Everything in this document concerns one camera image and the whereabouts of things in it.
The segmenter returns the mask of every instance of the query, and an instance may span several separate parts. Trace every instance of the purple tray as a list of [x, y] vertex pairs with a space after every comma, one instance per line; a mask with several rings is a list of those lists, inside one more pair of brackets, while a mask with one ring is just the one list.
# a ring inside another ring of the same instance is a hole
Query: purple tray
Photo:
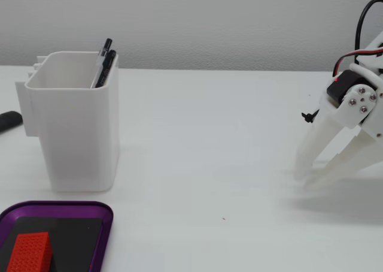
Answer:
[[7, 239], [15, 221], [22, 216], [101, 218], [102, 226], [89, 272], [101, 270], [113, 221], [113, 211], [109, 206], [95, 201], [27, 201], [18, 203], [0, 214], [0, 247]]

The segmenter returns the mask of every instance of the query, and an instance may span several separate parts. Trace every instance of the pen cap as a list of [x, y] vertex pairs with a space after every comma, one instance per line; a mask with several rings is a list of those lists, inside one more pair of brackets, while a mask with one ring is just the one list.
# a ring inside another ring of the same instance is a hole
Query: pen cap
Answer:
[[0, 132], [8, 130], [12, 127], [23, 123], [23, 118], [20, 113], [9, 111], [0, 114]]

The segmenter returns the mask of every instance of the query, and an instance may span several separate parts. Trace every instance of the red wire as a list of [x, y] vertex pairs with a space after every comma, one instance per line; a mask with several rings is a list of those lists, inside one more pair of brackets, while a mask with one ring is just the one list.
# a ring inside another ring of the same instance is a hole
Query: red wire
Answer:
[[374, 50], [374, 51], [371, 51], [371, 50], [357, 50], [357, 51], [354, 51], [354, 52], [349, 52], [349, 53], [347, 53], [346, 55], [343, 55], [343, 56], [338, 60], [338, 65], [336, 66], [336, 69], [335, 69], [335, 75], [338, 74], [339, 66], [341, 65], [341, 62], [342, 62], [347, 56], [352, 56], [352, 55], [377, 55], [378, 53], [383, 53], [383, 49], [380, 49], [380, 50]]

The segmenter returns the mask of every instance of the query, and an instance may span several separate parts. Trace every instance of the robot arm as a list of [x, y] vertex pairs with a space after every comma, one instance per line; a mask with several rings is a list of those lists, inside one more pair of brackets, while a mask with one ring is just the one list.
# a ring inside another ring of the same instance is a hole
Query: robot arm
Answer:
[[383, 57], [381, 33], [367, 48], [376, 55], [359, 56], [360, 65], [338, 74], [322, 93], [320, 109], [299, 146], [295, 162], [297, 179], [311, 172], [312, 163], [343, 128], [360, 126], [358, 136], [306, 184], [319, 187], [353, 175], [383, 161]]

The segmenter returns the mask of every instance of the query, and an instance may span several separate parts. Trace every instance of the black object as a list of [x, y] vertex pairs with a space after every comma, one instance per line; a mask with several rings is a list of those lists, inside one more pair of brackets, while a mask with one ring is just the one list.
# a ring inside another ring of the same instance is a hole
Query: black object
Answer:
[[15, 111], [0, 114], [0, 132], [23, 123], [22, 115]]
[[[371, 6], [377, 2], [383, 2], [383, 0], [371, 0], [367, 5], [366, 7], [364, 8], [364, 10], [362, 11], [361, 15], [360, 15], [360, 18], [359, 18], [359, 22], [358, 22], [358, 26], [357, 26], [357, 32], [355, 34], [355, 50], [359, 49], [360, 48], [360, 34], [361, 34], [361, 26], [363, 25], [363, 21], [364, 21], [364, 18], [366, 17], [366, 14], [367, 12], [369, 11], [369, 9], [371, 8]], [[357, 61], [357, 55], [355, 55], [355, 63], [356, 64], [359, 64], [359, 61]]]
[[105, 84], [105, 81], [108, 78], [110, 68], [112, 67], [112, 63], [115, 58], [115, 55], [116, 55], [115, 50], [110, 50], [108, 52], [107, 56], [104, 59], [104, 62], [102, 63], [102, 71], [101, 71], [100, 77], [98, 78], [95, 88], [99, 88]]
[[357, 84], [366, 84], [376, 90], [376, 87], [367, 79], [348, 69], [327, 88], [327, 94], [340, 105], [348, 89]]
[[319, 112], [319, 109], [316, 112], [314, 112], [313, 114], [309, 114], [309, 113], [305, 114], [302, 112], [302, 116], [307, 123], [310, 123], [310, 122], [312, 123], [314, 121], [314, 118], [317, 116], [318, 112]]
[[50, 272], [88, 272], [102, 226], [100, 218], [20, 217], [0, 250], [6, 272], [18, 234], [49, 232], [53, 257]]
[[107, 40], [104, 44], [104, 49], [107, 50], [107, 52], [108, 52], [111, 45], [112, 45], [112, 40], [110, 38], [107, 38]]

